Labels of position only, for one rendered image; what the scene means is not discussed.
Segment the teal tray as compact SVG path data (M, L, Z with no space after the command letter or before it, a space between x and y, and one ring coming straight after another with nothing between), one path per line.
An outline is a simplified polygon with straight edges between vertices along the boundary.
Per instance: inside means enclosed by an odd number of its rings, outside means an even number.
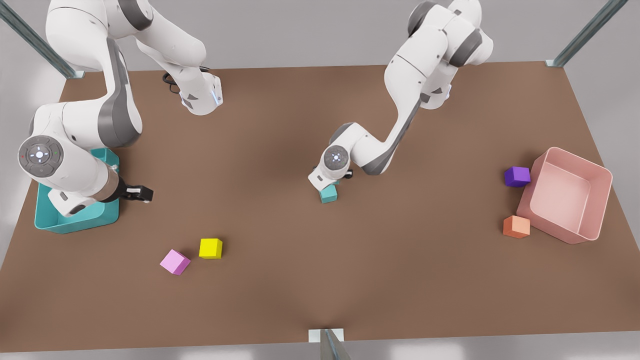
M21 163L39 180L34 226L69 234L114 223L119 201L93 198L111 175L118 176L120 159L109 148L83 150L54 138L32 137L20 153Z

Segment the pink cube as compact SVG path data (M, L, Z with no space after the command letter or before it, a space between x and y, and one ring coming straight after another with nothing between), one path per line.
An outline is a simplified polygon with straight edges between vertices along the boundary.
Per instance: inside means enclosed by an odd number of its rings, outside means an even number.
M160 262L160 266L169 271L170 274L180 276L190 264L191 260L185 255L171 249Z

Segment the yellow cube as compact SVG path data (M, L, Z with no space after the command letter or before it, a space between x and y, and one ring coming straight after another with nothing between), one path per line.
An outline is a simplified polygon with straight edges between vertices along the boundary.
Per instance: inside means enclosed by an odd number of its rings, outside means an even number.
M223 242L218 238L202 238L199 241L198 256L202 259L220 259Z

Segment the purple cube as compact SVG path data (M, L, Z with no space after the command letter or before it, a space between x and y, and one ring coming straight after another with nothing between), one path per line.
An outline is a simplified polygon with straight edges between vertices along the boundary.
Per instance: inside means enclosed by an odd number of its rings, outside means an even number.
M505 185L521 188L531 182L530 169L528 167L512 166L503 173Z

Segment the orange cube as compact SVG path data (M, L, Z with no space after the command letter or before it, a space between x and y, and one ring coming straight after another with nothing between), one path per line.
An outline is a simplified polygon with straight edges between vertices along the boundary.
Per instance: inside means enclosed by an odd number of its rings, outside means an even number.
M503 220L502 233L515 239L523 239L531 234L530 219L512 215Z

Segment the pink bin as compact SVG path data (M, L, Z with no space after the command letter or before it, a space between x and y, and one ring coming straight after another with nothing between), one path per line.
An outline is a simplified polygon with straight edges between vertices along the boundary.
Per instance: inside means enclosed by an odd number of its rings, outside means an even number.
M553 146L534 161L530 177L517 216L567 244L598 239L613 182L608 169Z

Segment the silver frame post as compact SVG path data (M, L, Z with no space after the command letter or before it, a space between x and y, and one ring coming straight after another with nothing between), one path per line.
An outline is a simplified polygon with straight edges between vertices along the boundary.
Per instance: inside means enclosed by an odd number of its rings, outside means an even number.
M343 328L309 329L308 342L320 344L320 360L352 360L345 349Z
M567 63L629 0L608 0L576 36L553 59L545 60L548 68L564 68Z
M5 0L0 0L0 19L66 79L84 78L85 71L72 68Z

